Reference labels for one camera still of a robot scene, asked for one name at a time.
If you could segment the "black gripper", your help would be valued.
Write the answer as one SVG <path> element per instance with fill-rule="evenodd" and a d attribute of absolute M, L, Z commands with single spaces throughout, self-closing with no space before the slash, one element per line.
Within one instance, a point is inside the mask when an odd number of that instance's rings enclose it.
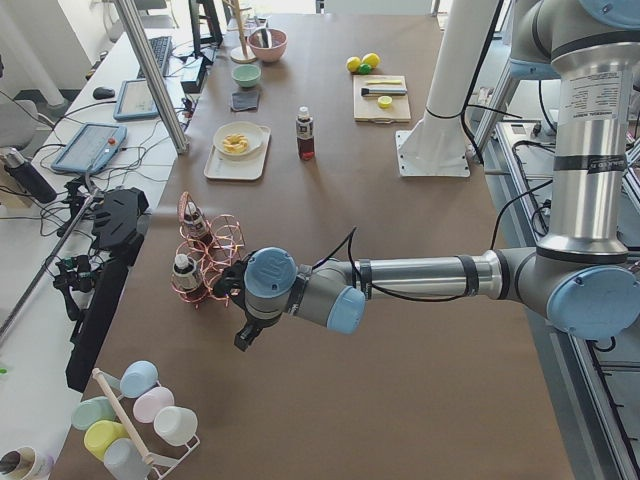
<path fill-rule="evenodd" d="M 274 325 L 273 312 L 245 311 L 246 324 L 236 333 L 234 346 L 241 351 L 246 351 L 257 338 L 261 331 Z"/>

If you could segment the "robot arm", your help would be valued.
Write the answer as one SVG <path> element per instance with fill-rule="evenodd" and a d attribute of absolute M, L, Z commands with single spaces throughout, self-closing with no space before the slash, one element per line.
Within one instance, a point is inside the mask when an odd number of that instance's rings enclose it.
<path fill-rule="evenodd" d="M 228 268 L 247 348 L 282 314 L 353 332 L 375 293 L 445 302 L 484 295 L 512 300 L 585 340 L 617 335 L 639 316 L 639 282 L 617 237 L 627 169 L 628 106 L 639 66 L 635 1 L 521 1 L 511 61 L 561 80 L 548 233 L 533 248 L 479 256 L 348 260 L 297 265 L 284 250 L 258 250 Z"/>

